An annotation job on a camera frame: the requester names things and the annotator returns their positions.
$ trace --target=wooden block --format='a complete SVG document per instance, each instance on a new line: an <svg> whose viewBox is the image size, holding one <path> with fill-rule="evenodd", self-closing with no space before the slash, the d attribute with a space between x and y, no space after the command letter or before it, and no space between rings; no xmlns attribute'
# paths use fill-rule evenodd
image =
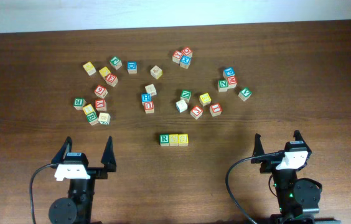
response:
<svg viewBox="0 0 351 224"><path fill-rule="evenodd" d="M228 90L228 82L226 80L219 80L218 81L218 91L223 92Z"/></svg>
<svg viewBox="0 0 351 224"><path fill-rule="evenodd" d="M210 113L212 114L212 116L218 116L221 114L221 112L222 109L219 103L210 106Z"/></svg>
<svg viewBox="0 0 351 224"><path fill-rule="evenodd" d="M137 73L137 62L127 62L127 71L129 74Z"/></svg>
<svg viewBox="0 0 351 224"><path fill-rule="evenodd" d="M170 134L170 146L178 146L178 134Z"/></svg>
<svg viewBox="0 0 351 224"><path fill-rule="evenodd" d="M190 115L193 116L195 119L200 118L202 114L203 114L203 110L199 106L195 106L190 111Z"/></svg>
<svg viewBox="0 0 351 224"><path fill-rule="evenodd" d="M105 78L105 82L112 87L115 87L116 84L118 84L118 77L116 77L116 75L113 74L109 74L106 78Z"/></svg>
<svg viewBox="0 0 351 224"><path fill-rule="evenodd" d="M87 74L91 76L92 74L96 73L94 65L91 62L87 62L83 65L84 70L86 70Z"/></svg>
<svg viewBox="0 0 351 224"><path fill-rule="evenodd" d="M95 112L89 113L86 117L90 125L98 124L98 117Z"/></svg>
<svg viewBox="0 0 351 224"><path fill-rule="evenodd" d="M155 66L151 69L151 75L152 75L155 79L159 79L159 78L163 75L163 71L161 70L161 68L159 68L157 65L155 65Z"/></svg>
<svg viewBox="0 0 351 224"><path fill-rule="evenodd" d="M118 57L113 57L110 60L110 64L112 65L113 68L115 68L116 70L119 69L122 64L121 64L121 60Z"/></svg>
<svg viewBox="0 0 351 224"><path fill-rule="evenodd" d="M146 102L152 101L151 96L149 94L141 94L141 101L143 102L143 106Z"/></svg>
<svg viewBox="0 0 351 224"><path fill-rule="evenodd" d="M176 50L173 54L173 62L180 64L182 53Z"/></svg>
<svg viewBox="0 0 351 224"><path fill-rule="evenodd" d="M180 61L180 66L182 68L188 69L190 65L190 58L188 58L187 56L183 55Z"/></svg>
<svg viewBox="0 0 351 224"><path fill-rule="evenodd" d="M98 117L98 122L100 124L109 124L111 121L111 116L108 113L100 113L100 116Z"/></svg>
<svg viewBox="0 0 351 224"><path fill-rule="evenodd" d="M233 70L232 67L224 69L224 72L223 72L224 78L228 78L234 75L235 75L235 71Z"/></svg>
<svg viewBox="0 0 351 224"><path fill-rule="evenodd" d="M156 89L153 84L145 86L146 93L149 94L150 96L156 95Z"/></svg>
<svg viewBox="0 0 351 224"><path fill-rule="evenodd" d="M182 54L187 56L188 58L192 58L192 50L189 47L186 47L181 50Z"/></svg>
<svg viewBox="0 0 351 224"><path fill-rule="evenodd" d="M76 110L82 110L84 105L86 105L86 101L83 98L75 98L73 106L76 108Z"/></svg>
<svg viewBox="0 0 351 224"><path fill-rule="evenodd" d="M95 113L95 110L93 108L92 105L87 105L87 106L84 106L83 107L83 111L86 115L89 115L90 113L94 112Z"/></svg>
<svg viewBox="0 0 351 224"><path fill-rule="evenodd" d="M103 79L105 79L110 73L111 73L111 71L109 71L109 69L107 67L103 67L100 70L100 74L101 74Z"/></svg>
<svg viewBox="0 0 351 224"><path fill-rule="evenodd" d="M185 102L189 103L191 95L192 95L191 91L182 90L182 92L181 92L181 99L185 100Z"/></svg>
<svg viewBox="0 0 351 224"><path fill-rule="evenodd" d="M161 134L161 146L170 146L170 137L168 134Z"/></svg>
<svg viewBox="0 0 351 224"><path fill-rule="evenodd" d="M239 92L239 98L246 101L251 96L251 91L248 88L244 88Z"/></svg>
<svg viewBox="0 0 351 224"><path fill-rule="evenodd" d="M97 111L106 111L106 102L105 102L105 100L95 100L95 109Z"/></svg>
<svg viewBox="0 0 351 224"><path fill-rule="evenodd" d="M100 97L101 99L104 99L106 95L108 94L108 90L106 90L105 87L98 85L96 89L94 90L94 93L97 97Z"/></svg>
<svg viewBox="0 0 351 224"><path fill-rule="evenodd" d="M236 85L238 84L235 76L228 77L227 82L228 82L228 88L235 88Z"/></svg>
<svg viewBox="0 0 351 224"><path fill-rule="evenodd" d="M146 102L144 104L145 107L145 113L155 113L155 106L153 105L153 102Z"/></svg>
<svg viewBox="0 0 351 224"><path fill-rule="evenodd" d="M178 145L179 146L188 146L188 134L179 134L178 135Z"/></svg>
<svg viewBox="0 0 351 224"><path fill-rule="evenodd" d="M188 109L188 104L184 100L180 100L175 103L175 107L180 113L182 113Z"/></svg>
<svg viewBox="0 0 351 224"><path fill-rule="evenodd" d="M210 98L208 93L205 93L199 96L199 102L202 104L202 106L206 106L212 102L212 99Z"/></svg>

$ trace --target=white backdrop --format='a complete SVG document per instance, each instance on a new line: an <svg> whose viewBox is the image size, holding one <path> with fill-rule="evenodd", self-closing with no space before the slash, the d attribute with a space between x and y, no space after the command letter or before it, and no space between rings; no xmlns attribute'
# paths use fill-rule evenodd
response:
<svg viewBox="0 0 351 224"><path fill-rule="evenodd" d="M0 33L351 19L351 0L0 0Z"/></svg>

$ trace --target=cable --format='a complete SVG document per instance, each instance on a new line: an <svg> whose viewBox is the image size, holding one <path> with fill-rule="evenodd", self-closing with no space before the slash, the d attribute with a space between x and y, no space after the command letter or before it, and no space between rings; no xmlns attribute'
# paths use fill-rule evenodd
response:
<svg viewBox="0 0 351 224"><path fill-rule="evenodd" d="M274 194L273 189L271 188L271 179L272 178L273 178L273 175L271 174L269 179L268 179L268 188L275 197L278 197L278 196L276 196L276 194Z"/></svg>
<svg viewBox="0 0 351 224"><path fill-rule="evenodd" d="M32 212L32 220L33 220L33 224L36 224L36 219L34 217L34 205L33 205L33 191L32 191L32 186L33 186L33 180L34 180L34 177L42 170L44 170L45 168L48 168L48 167L52 167L52 166L56 166L55 164L47 164L45 166L42 166L40 168L38 168L34 174L32 175L32 178L30 179L30 184L29 184L29 196L30 196L30 209L31 209L31 212Z"/></svg>
<svg viewBox="0 0 351 224"><path fill-rule="evenodd" d="M278 156L279 152L274 152L274 153L270 153L270 154L265 154L265 155L260 155L260 156L252 156L252 157L247 157L244 159L239 160L238 162L234 163L227 171L227 174L225 176L225 185L227 186L227 191L230 194L231 199L233 200L233 202L236 204L236 206L239 208L239 210L245 215L245 217L247 217L247 219L252 222L253 224L257 224L256 221L254 221L254 219L252 219L247 212L240 206L240 204L238 203L238 201L236 200L235 196L233 196L232 192L231 192L231 188L230 188L230 184L228 183L228 178L229 175L232 171L232 169L234 167L236 167L237 165L241 164L242 162L251 160L251 159L259 159L262 157L268 157L268 156Z"/></svg>

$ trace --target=cube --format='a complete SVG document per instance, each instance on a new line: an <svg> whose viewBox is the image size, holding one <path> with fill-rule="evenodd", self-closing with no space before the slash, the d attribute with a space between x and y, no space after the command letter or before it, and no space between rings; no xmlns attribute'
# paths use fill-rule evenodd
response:
<svg viewBox="0 0 351 224"><path fill-rule="evenodd" d="M98 122L100 124L109 124L111 120L111 116L108 113L100 113L100 116L98 117Z"/></svg>
<svg viewBox="0 0 351 224"><path fill-rule="evenodd" d="M127 71L129 74L137 73L137 62L127 62Z"/></svg>
<svg viewBox="0 0 351 224"><path fill-rule="evenodd" d="M179 134L178 135L178 145L179 146L188 146L188 134Z"/></svg>
<svg viewBox="0 0 351 224"><path fill-rule="evenodd" d="M103 79L105 79L110 73L111 73L111 71L109 71L108 67L103 67L100 70L100 74L101 74Z"/></svg>
<svg viewBox="0 0 351 224"><path fill-rule="evenodd" d="M97 97L100 97L101 99L104 99L106 95L108 94L108 91L106 90L105 87L98 85L96 89L94 90L94 93Z"/></svg>
<svg viewBox="0 0 351 224"><path fill-rule="evenodd" d="M150 96L156 95L156 89L153 84L145 86L146 93L149 94Z"/></svg>
<svg viewBox="0 0 351 224"><path fill-rule="evenodd" d="M239 92L239 98L246 101L251 96L251 91L248 88L244 88Z"/></svg>
<svg viewBox="0 0 351 224"><path fill-rule="evenodd" d="M210 113L212 116L218 116L222 112L221 106L219 103L213 104L210 106Z"/></svg>
<svg viewBox="0 0 351 224"><path fill-rule="evenodd" d="M145 108L145 113L155 113L155 106L153 105L153 102L146 102L144 104L144 108Z"/></svg>
<svg viewBox="0 0 351 224"><path fill-rule="evenodd" d="M205 93L199 96L199 102L202 104L202 106L206 106L212 102L212 99L210 98L208 93Z"/></svg>
<svg viewBox="0 0 351 224"><path fill-rule="evenodd" d="M234 75L235 75L235 71L233 70L232 67L224 69L224 72L223 72L224 78L228 78Z"/></svg>
<svg viewBox="0 0 351 224"><path fill-rule="evenodd" d="M168 134L161 134L161 146L170 146L170 137Z"/></svg>
<svg viewBox="0 0 351 224"><path fill-rule="evenodd" d="M186 47L181 50L182 54L187 56L188 58L192 58L192 50L189 47Z"/></svg>
<svg viewBox="0 0 351 224"><path fill-rule="evenodd" d="M91 76L92 74L96 73L94 65L91 62L87 62L83 65L84 70L86 70L87 74Z"/></svg>
<svg viewBox="0 0 351 224"><path fill-rule="evenodd" d="M89 113L86 117L90 125L98 124L98 117L95 112Z"/></svg>
<svg viewBox="0 0 351 224"><path fill-rule="evenodd" d="M105 78L105 82L112 87L115 87L116 84L118 84L118 77L116 75L113 74L109 74L106 78Z"/></svg>
<svg viewBox="0 0 351 224"><path fill-rule="evenodd" d="M182 90L181 92L181 99L185 100L185 102L189 103L190 96L192 95L191 91L188 90Z"/></svg>
<svg viewBox="0 0 351 224"><path fill-rule="evenodd" d="M86 105L86 101L83 98L75 98L73 106L76 108L76 110L82 110L84 105Z"/></svg>
<svg viewBox="0 0 351 224"><path fill-rule="evenodd" d="M228 82L228 88L235 88L236 84L238 84L235 76L228 77L227 82Z"/></svg>
<svg viewBox="0 0 351 224"><path fill-rule="evenodd" d="M170 134L170 146L178 146L178 134Z"/></svg>
<svg viewBox="0 0 351 224"><path fill-rule="evenodd" d="M175 103L175 107L180 113L182 113L188 109L188 104L184 100L180 100Z"/></svg>
<svg viewBox="0 0 351 224"><path fill-rule="evenodd" d="M143 106L146 102L152 101L151 96L149 94L141 94L141 101L143 102Z"/></svg>
<svg viewBox="0 0 351 224"><path fill-rule="evenodd" d="M105 102L105 100L95 100L95 109L97 111L106 111L106 102Z"/></svg>
<svg viewBox="0 0 351 224"><path fill-rule="evenodd" d="M121 64L121 60L118 57L113 57L110 60L110 64L112 65L113 68L115 68L116 70L119 69L122 64Z"/></svg>
<svg viewBox="0 0 351 224"><path fill-rule="evenodd" d="M228 90L228 82L226 80L218 81L218 91L223 92Z"/></svg>
<svg viewBox="0 0 351 224"><path fill-rule="evenodd" d="M92 105L84 106L83 111L86 115L89 115L90 113L95 113L95 110Z"/></svg>
<svg viewBox="0 0 351 224"><path fill-rule="evenodd" d="M180 64L182 53L176 50L173 54L173 62Z"/></svg>
<svg viewBox="0 0 351 224"><path fill-rule="evenodd" d="M187 56L183 55L180 61L180 66L182 68L188 69L190 65L190 58L188 58Z"/></svg>
<svg viewBox="0 0 351 224"><path fill-rule="evenodd" d="M202 114L203 114L203 110L199 106L195 106L190 111L190 115L193 116L195 119L200 118Z"/></svg>
<svg viewBox="0 0 351 224"><path fill-rule="evenodd" d="M159 78L163 75L163 71L161 70L161 68L159 68L157 65L155 65L155 66L151 69L151 75L152 75L155 79L159 79Z"/></svg>

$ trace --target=wooden table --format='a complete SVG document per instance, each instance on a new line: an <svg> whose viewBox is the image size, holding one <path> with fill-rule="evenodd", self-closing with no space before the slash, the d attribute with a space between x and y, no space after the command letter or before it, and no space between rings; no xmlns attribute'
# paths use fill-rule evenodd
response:
<svg viewBox="0 0 351 224"><path fill-rule="evenodd" d="M194 50L188 70L171 60L185 45ZM115 88L82 68L87 61L109 66L114 55L138 63L136 75L124 65L111 69ZM153 65L164 71L158 80L149 74ZM238 87L218 93L225 67L235 69ZM140 97L150 83L155 113L145 114ZM76 97L92 103L98 84L108 87L109 126L90 126L72 106ZM246 86L253 94L243 102L237 93ZM208 92L223 113L213 118L206 106L198 120L189 110L180 114L182 89L192 91L189 110ZM274 152L295 129L313 151L298 177L324 186L317 217L351 223L351 21L0 34L0 223L31 223L30 177L67 136L73 151L100 166L109 135L118 171L96 181L94 220L244 220L225 188L226 171L251 155L255 133ZM187 133L189 146L160 147L162 133ZM279 208L259 167L242 164L230 185L249 214L268 217ZM37 176L37 223L49 222L51 203L67 190L53 169Z"/></svg>

